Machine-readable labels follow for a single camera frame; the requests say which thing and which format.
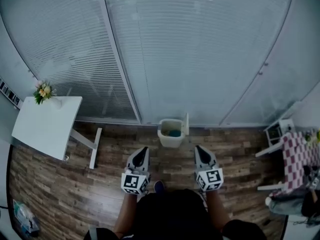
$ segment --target blue shoe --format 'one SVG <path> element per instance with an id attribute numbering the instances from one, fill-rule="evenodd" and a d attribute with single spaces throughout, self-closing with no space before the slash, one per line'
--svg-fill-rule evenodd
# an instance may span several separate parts
<path id="1" fill-rule="evenodd" d="M 153 189 L 157 194 L 164 194 L 166 192 L 165 185 L 161 180 L 158 180 L 156 183 L 154 183 Z"/>

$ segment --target gray pants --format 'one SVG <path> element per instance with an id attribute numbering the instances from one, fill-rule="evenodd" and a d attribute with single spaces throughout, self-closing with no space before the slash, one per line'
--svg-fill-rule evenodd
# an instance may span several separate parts
<path id="1" fill-rule="evenodd" d="M 269 204 L 269 209 L 275 214 L 302 216 L 301 209 L 303 202 L 303 197 L 296 197 L 290 200 L 272 200 Z"/>

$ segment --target wooden floor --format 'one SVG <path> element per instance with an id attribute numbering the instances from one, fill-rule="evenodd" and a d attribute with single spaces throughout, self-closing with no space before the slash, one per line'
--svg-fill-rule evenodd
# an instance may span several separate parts
<path id="1" fill-rule="evenodd" d="M 101 125 L 75 125 L 92 141 L 97 127 Z M 157 180 L 163 180 L 170 190 L 198 190 L 194 180 L 194 146 L 198 144 L 215 152 L 223 168 L 224 185 L 219 192 L 230 216 L 257 223 L 269 240 L 280 239 L 284 217 L 271 215 L 264 204 L 268 193 L 256 189 L 264 182 L 277 182 L 277 167 L 281 171 L 281 166 L 276 165 L 282 158 L 255 158 L 256 152 L 267 147 L 261 130 L 192 128 L 179 149 L 169 149 L 161 146 L 155 127 L 102 127 L 94 170 L 89 169 L 90 150 L 74 139 L 68 145 L 68 161 L 24 144 L 13 148 L 10 195 L 37 216 L 40 240 L 82 240 L 89 225 L 112 229 L 124 197 L 121 173 L 129 155 L 144 146 L 150 148 L 151 192 Z"/>

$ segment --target flower bouquet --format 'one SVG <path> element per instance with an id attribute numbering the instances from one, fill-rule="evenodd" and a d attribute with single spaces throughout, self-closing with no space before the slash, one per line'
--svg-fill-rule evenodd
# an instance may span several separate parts
<path id="1" fill-rule="evenodd" d="M 38 105 L 42 104 L 45 100 L 48 100 L 53 96 L 57 96 L 57 90 L 52 90 L 48 82 L 38 81 L 35 87 L 36 91 L 33 93 L 33 96 L 35 98 L 35 103 Z"/>

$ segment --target yellow flower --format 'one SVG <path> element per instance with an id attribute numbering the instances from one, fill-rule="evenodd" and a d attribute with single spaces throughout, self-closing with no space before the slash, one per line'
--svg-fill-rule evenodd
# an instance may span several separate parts
<path id="1" fill-rule="evenodd" d="M 50 86 L 45 87 L 43 90 L 46 94 L 49 94 L 51 92 Z"/>
<path id="2" fill-rule="evenodd" d="M 44 90 L 40 89 L 39 90 L 39 94 L 41 95 L 41 97 L 45 97 L 46 96 L 46 93 L 44 92 Z"/>

